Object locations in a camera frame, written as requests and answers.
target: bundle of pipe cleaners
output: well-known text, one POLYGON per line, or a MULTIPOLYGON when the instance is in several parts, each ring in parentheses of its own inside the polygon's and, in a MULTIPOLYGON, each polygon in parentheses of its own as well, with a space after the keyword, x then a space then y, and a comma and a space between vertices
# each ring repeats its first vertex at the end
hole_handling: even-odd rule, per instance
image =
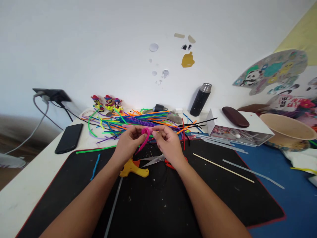
POLYGON ((104 114, 101 114, 98 109, 95 109, 95 112, 87 117, 87 116, 82 116, 83 120, 88 121, 88 129, 89 129, 89 134, 96 138, 99 139, 97 143, 101 143, 103 141, 109 140, 109 139, 118 139, 120 134, 122 134, 124 131, 127 130, 127 128, 134 126, 134 125, 139 125, 139 126, 145 126, 147 129, 143 129, 142 133, 147 134, 147 138, 145 142, 140 146, 138 152, 145 146, 147 142, 150 142, 154 140, 152 136, 152 127, 157 126, 157 125, 166 125, 169 126, 173 131, 175 131, 177 134, 182 135, 182 138, 184 140, 184 150, 185 150, 185 137, 187 137, 188 141, 189 138, 185 134, 185 132, 190 132, 189 128, 191 127, 198 127, 198 123, 194 121, 191 124, 185 124, 184 121, 183 124, 178 126, 174 122, 167 120, 166 117, 168 114, 170 114, 169 111, 160 111, 160 112, 150 112, 150 113, 144 113, 148 109, 142 109, 140 112, 139 111, 134 111, 133 113, 126 113, 122 112, 119 113, 116 109, 115 114, 113 114, 111 117, 107 117, 104 114), (93 121, 94 123, 97 123, 97 127, 101 127, 104 132, 102 134, 110 134, 112 135, 111 137, 105 136, 104 138, 98 137, 94 132, 93 129, 90 128, 90 122, 93 121))

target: scissor blade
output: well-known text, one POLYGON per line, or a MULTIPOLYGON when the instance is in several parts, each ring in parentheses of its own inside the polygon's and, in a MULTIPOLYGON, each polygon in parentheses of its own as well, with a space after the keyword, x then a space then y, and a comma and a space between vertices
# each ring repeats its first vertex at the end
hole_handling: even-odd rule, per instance
POLYGON ((141 159, 141 160, 148 160, 148 161, 152 161, 154 159, 156 159, 158 156, 153 156, 153 157, 149 157, 149 158, 144 158, 144 159, 141 159))
POLYGON ((149 166, 149 165, 152 165, 152 164, 156 164, 157 162, 160 162, 162 160, 165 159, 165 156, 162 154, 160 156, 155 156, 155 157, 151 157, 151 158, 145 158, 143 160, 147 160, 147 159, 151 159, 152 161, 151 162, 148 162, 146 165, 143 165, 141 168, 145 167, 145 166, 149 166))
POLYGON ((151 162, 148 162, 146 165, 143 165, 141 168, 143 168, 143 167, 145 167, 145 166, 152 165, 152 164, 156 164, 157 162, 160 162, 160 160, 154 159, 154 160, 152 160, 151 162))

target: smartphone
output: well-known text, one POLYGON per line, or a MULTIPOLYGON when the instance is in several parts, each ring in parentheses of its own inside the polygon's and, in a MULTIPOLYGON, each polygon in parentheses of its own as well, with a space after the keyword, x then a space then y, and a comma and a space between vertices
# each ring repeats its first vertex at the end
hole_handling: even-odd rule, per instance
POLYGON ((63 154, 70 152, 77 147, 80 133, 82 132, 83 124, 77 124, 66 127, 58 146, 56 147, 56 154, 63 154))

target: panda drawing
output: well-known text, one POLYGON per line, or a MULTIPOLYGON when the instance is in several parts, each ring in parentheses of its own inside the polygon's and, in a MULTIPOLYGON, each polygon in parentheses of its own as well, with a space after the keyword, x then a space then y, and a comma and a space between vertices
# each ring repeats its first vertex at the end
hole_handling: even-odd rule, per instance
POLYGON ((262 70, 253 70, 248 73, 245 80, 240 84, 240 86, 251 86, 254 82, 262 75, 262 70))

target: pink pipe cleaner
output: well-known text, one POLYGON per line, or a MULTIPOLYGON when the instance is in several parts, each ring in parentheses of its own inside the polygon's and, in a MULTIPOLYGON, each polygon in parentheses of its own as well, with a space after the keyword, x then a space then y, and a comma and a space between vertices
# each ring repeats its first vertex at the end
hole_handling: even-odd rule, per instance
POLYGON ((146 128, 142 129, 141 134, 142 135, 146 134, 146 138, 145 138, 145 141, 143 142, 143 144, 140 146, 139 150, 135 154, 139 153, 144 148, 145 144, 149 140, 150 135, 152 135, 152 132, 153 132, 152 127, 146 127, 146 128))

